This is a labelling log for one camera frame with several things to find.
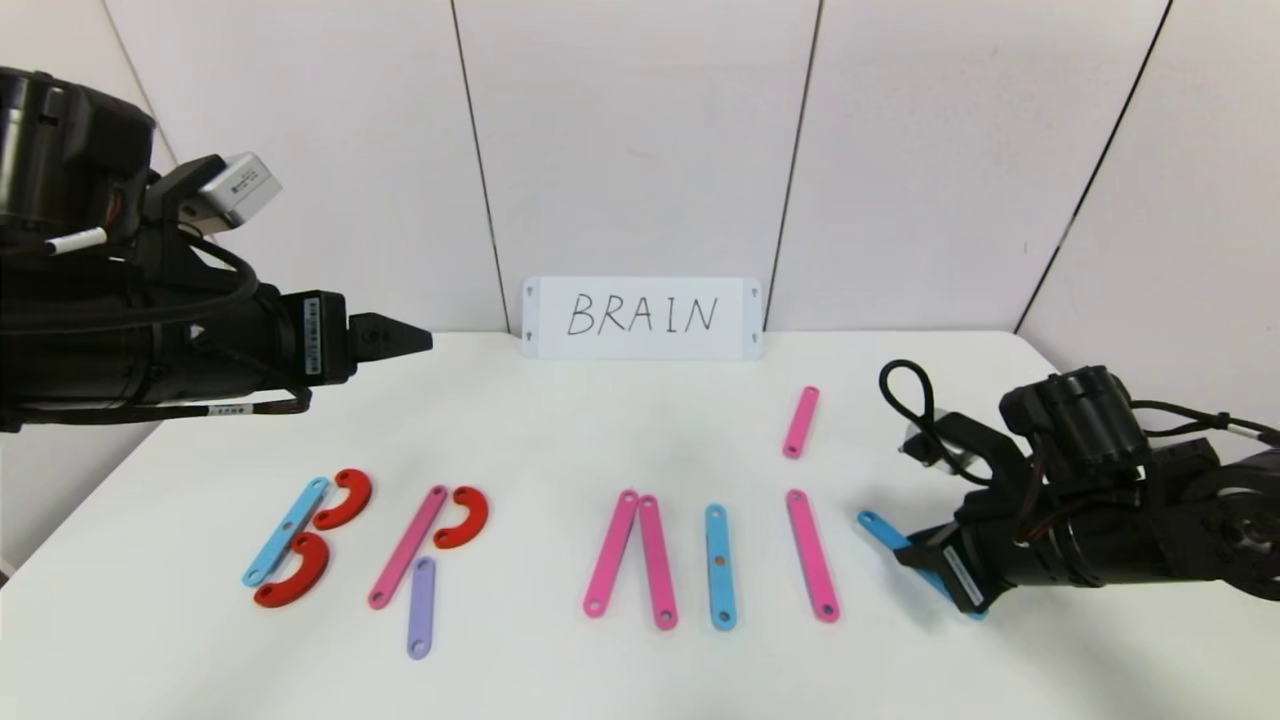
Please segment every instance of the black motor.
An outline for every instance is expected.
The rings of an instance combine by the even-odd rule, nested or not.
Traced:
[[[289,414],[358,363],[431,334],[342,295],[282,295],[205,240],[280,191],[252,154],[160,177],[155,122],[91,88],[0,68],[0,429]],[[197,250],[229,269],[206,264]],[[292,400],[182,405],[287,389]]]
[[[924,388],[922,415],[888,389],[899,368]],[[946,525],[911,534],[895,551],[910,568],[942,578],[956,607],[983,612],[1018,585],[1102,587],[1112,583],[1226,580],[1265,600],[1280,600],[1280,433],[1224,414],[1167,402],[1133,401],[1103,366],[1088,366],[1005,395],[1000,411],[1025,437],[1012,438],[959,413],[934,419],[924,370],[895,360],[881,391],[919,433],[902,446],[932,465],[984,486],[965,496]],[[1190,421],[1143,430],[1134,409],[1174,413]],[[1204,439],[1153,448],[1149,437],[1230,429],[1271,450],[1220,465]],[[972,474],[980,457],[989,478]]]

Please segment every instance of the white label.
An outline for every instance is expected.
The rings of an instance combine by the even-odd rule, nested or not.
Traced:
[[[246,402],[241,405],[210,405],[209,416],[215,418],[218,415],[252,415],[253,404]]]
[[[535,357],[754,360],[764,348],[751,278],[531,278],[522,293]]]
[[[960,584],[964,585],[965,594],[969,596],[969,600],[973,601],[974,606],[982,605],[982,591],[978,589],[978,583],[973,582],[973,577],[969,575],[969,570],[966,570],[964,562],[960,561],[960,555],[956,553],[955,548],[950,544],[943,547],[942,556],[947,559],[947,564],[956,571],[956,577],[960,578]]]
[[[302,357],[308,375],[320,374],[320,299],[302,301]]]

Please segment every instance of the red curved piece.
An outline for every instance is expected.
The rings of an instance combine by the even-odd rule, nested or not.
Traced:
[[[369,505],[369,498],[374,495],[374,483],[369,479],[369,475],[360,470],[347,468],[338,473],[338,477],[333,482],[340,488],[347,488],[347,500],[343,500],[342,505],[337,507],[316,512],[314,524],[317,530],[332,530],[339,525],[346,525],[352,518],[360,515],[360,511]]]
[[[302,566],[279,583],[265,583],[253,593],[253,602],[262,607],[283,607],[305,596],[329,566],[329,546],[315,533],[298,533],[289,543],[302,556]]]
[[[435,547],[440,550],[462,547],[471,542],[484,529],[484,524],[489,521],[489,501],[476,488],[463,486],[453,491],[453,502],[457,502],[471,512],[467,514],[467,519],[458,527],[435,532]]]

